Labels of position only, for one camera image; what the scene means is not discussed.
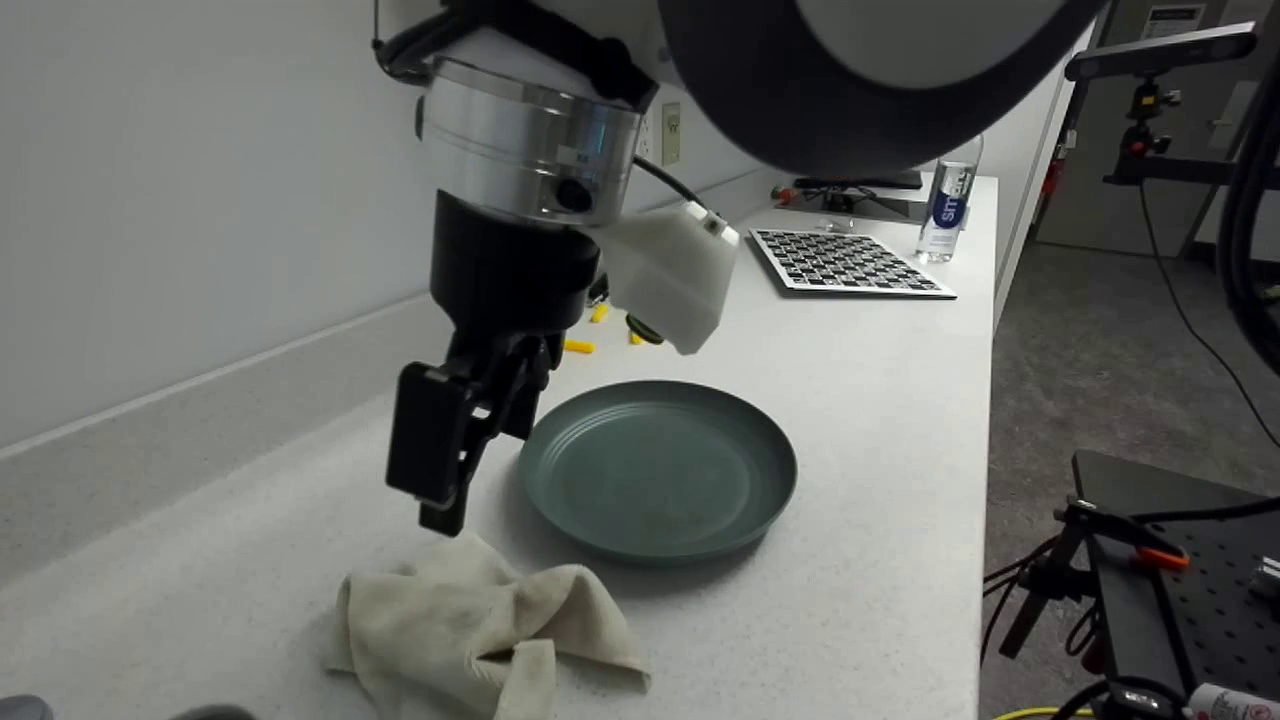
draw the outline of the white wall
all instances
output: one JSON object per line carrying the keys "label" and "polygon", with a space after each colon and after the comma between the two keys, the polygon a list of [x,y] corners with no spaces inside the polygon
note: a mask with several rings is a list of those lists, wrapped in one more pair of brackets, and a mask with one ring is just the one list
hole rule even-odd
{"label": "white wall", "polygon": [[[0,449],[419,288],[367,0],[5,0],[0,103]],[[691,186],[756,168],[683,131]]]}

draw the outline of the white towel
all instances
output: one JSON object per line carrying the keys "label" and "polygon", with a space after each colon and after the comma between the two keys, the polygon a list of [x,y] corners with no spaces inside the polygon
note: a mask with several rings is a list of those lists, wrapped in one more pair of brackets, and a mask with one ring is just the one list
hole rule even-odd
{"label": "white towel", "polygon": [[607,587],[576,565],[517,575],[482,541],[434,541],[389,575],[352,575],[324,668],[360,680],[384,720],[426,692],[495,720],[552,720],[556,653],[650,680]]}

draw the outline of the countertop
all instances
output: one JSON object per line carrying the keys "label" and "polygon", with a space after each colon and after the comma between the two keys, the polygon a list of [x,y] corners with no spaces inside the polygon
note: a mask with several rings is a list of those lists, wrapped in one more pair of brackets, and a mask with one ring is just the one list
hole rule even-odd
{"label": "countertop", "polygon": [[[820,219],[765,214],[739,228]],[[910,225],[857,228],[895,249],[916,242]],[[594,562],[507,490],[521,443],[488,449],[469,529],[517,569],[589,562],[654,665],[650,692],[602,692],[567,668],[565,718],[977,718],[995,180],[981,180],[940,277],[960,302],[786,302],[743,254],[730,320],[699,357],[611,333],[604,354],[556,374],[544,413],[658,375],[774,413],[802,453],[802,485],[753,556],[696,571]],[[389,402],[376,402],[5,580],[0,696],[42,692],[68,720],[214,701],[263,720],[373,718],[357,686],[318,668],[318,619],[350,571],[427,543],[413,505],[381,485],[384,453]]]}

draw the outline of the plate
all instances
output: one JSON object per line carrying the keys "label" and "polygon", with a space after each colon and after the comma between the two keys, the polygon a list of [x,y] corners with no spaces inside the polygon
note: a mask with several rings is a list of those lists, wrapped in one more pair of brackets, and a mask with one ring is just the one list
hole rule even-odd
{"label": "plate", "polygon": [[789,436],[699,386],[611,386],[528,436],[517,485],[565,536],[633,565],[753,548],[795,491]]}

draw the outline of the wire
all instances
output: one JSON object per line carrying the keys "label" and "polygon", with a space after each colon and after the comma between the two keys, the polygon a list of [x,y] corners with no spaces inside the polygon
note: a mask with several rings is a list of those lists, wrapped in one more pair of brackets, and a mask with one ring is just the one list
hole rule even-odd
{"label": "wire", "polygon": [[981,662],[987,662],[987,648],[994,648],[994,635],[995,635],[995,619],[1003,616],[1003,604],[1007,604],[1012,587],[1029,575],[1029,569],[1034,569],[1045,552],[1053,552],[1053,543],[1058,543],[1058,536],[1045,541],[1045,543],[1035,543],[1025,562],[987,571],[986,596],[995,596],[995,593],[1000,593],[1000,600],[995,600],[995,613],[987,616],[986,644],[981,644]]}
{"label": "wire", "polygon": [[1069,656],[1088,653],[1088,644],[1098,640],[1098,619],[1102,619],[1102,610],[1093,604],[1069,633],[1069,644],[1065,644]]}
{"label": "wire", "polygon": [[682,186],[677,176],[670,176],[665,168],[658,168],[654,159],[644,157],[633,157],[638,168],[644,168],[650,176],[658,176],[660,186],[670,186],[677,198],[691,202],[691,206],[703,206],[688,186]]}
{"label": "wire", "polygon": [[1162,280],[1165,280],[1165,294],[1167,294],[1178,316],[1184,320],[1188,337],[1229,374],[1229,381],[1235,386],[1242,402],[1247,403],[1258,427],[1280,449],[1280,436],[1274,431],[1274,425],[1264,422],[1264,413],[1258,408],[1258,402],[1247,398],[1247,387],[1244,387],[1244,381],[1235,375],[1235,370],[1231,370],[1231,363],[1195,333],[1195,325],[1188,320],[1188,310],[1184,310],[1184,302],[1178,297],[1174,277],[1167,277],[1167,268],[1165,268],[1165,261],[1162,261],[1162,242],[1157,242],[1157,225],[1153,225],[1148,187],[1138,186],[1138,191],[1140,191],[1140,208],[1144,208],[1144,225],[1148,225],[1153,261],[1157,261],[1157,271],[1162,271]]}
{"label": "wire", "polygon": [[1157,692],[1157,696],[1174,701],[1174,708],[1184,708],[1184,696],[1174,692],[1174,689],[1165,689],[1165,686],[1157,686],[1157,680],[1144,680],[1144,677],[1107,677],[1107,680],[1098,680],[1098,686],[1088,686],[1086,692],[1075,692],[1065,708],[1058,708],[1053,720],[1073,720],[1086,705],[1107,696],[1111,686],[1144,689],[1144,692]]}
{"label": "wire", "polygon": [[1035,543],[1029,556],[1020,556],[1020,562],[987,571],[986,585],[995,585],[995,580],[1003,580],[1003,575],[1015,575],[1015,571],[1029,569],[1034,562],[1040,562],[1050,548],[1053,548],[1053,541]]}
{"label": "wire", "polygon": [[1000,613],[1003,613],[1015,580],[1003,585],[1003,593],[1000,593],[1000,600],[995,600],[995,613],[987,616],[981,662],[987,662],[987,644],[994,644],[994,635],[995,635],[995,619],[1000,619]]}

